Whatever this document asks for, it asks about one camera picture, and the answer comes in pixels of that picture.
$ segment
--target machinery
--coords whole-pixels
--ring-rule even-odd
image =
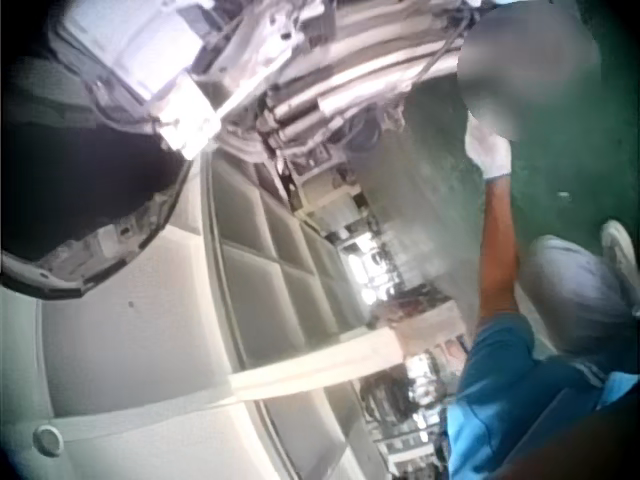
[[[128,211],[84,213],[93,221],[57,232],[28,256],[11,248],[20,242],[11,241],[8,222],[3,282],[51,298],[82,295],[109,278],[163,228],[190,160],[211,149],[260,166],[283,203],[323,234],[357,221],[359,187],[348,158],[372,149],[384,129],[402,128],[403,96],[415,84],[455,72],[464,34],[482,8],[493,5],[63,3],[51,11],[37,55],[11,75],[19,94],[4,96],[3,129],[36,124],[58,136],[71,128],[74,137],[97,135],[89,142],[95,145],[143,142],[156,157],[173,156],[174,173]]]

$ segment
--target green floor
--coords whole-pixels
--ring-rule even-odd
[[[513,204],[522,251],[553,234],[600,253],[599,230],[620,220],[639,243],[637,50],[595,7],[582,6],[602,58],[599,87],[513,145]],[[406,101],[407,128],[354,162],[389,232],[401,270],[444,279],[468,305],[477,297],[483,209],[480,174],[464,153],[466,108],[455,77],[432,80]]]
[[[602,78],[588,98],[513,145],[514,215],[523,246],[554,234],[599,252],[598,231],[608,218],[620,220],[636,245],[639,240],[637,50],[604,9],[581,8],[600,48]],[[475,198],[477,185],[458,165],[465,162],[465,107],[455,79],[436,80],[414,92],[406,117],[423,153],[416,160],[430,164],[422,171],[441,168],[438,180],[449,183],[442,188],[442,201],[466,216],[470,200],[457,197]]]

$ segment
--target hand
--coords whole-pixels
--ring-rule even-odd
[[[471,113],[467,119],[464,149],[482,170],[485,180],[511,173],[511,144],[480,124]]]

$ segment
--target worker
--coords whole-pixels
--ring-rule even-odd
[[[620,478],[610,476],[620,463],[611,455],[634,448],[627,439],[637,441],[638,428],[631,240],[607,223],[599,258],[543,237],[518,272],[509,141],[469,115],[465,148],[485,179],[485,219],[480,315],[447,412],[450,477]],[[518,273],[559,355],[534,359],[534,333],[515,298]]]

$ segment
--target cable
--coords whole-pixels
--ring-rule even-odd
[[[429,59],[429,61],[426,63],[426,65],[424,67],[422,67],[422,69],[418,72],[418,74],[415,76],[417,81],[419,81],[422,76],[424,76],[426,73],[429,72],[429,70],[431,70],[433,68],[433,66],[438,62],[438,60],[440,60],[442,58],[442,56],[447,52],[447,50],[451,47],[451,45],[453,45],[453,42],[456,41],[456,39],[460,36],[460,34],[467,27],[467,25],[469,25],[469,22],[471,21],[471,17],[472,17],[471,11],[468,10],[468,9],[464,9],[463,11],[464,11],[464,18],[460,22],[460,25],[458,25],[458,28],[456,28],[451,33],[451,35],[449,35],[449,37],[447,37],[447,39],[445,40],[445,42],[442,45],[442,47],[440,48],[440,50],[438,50]]]

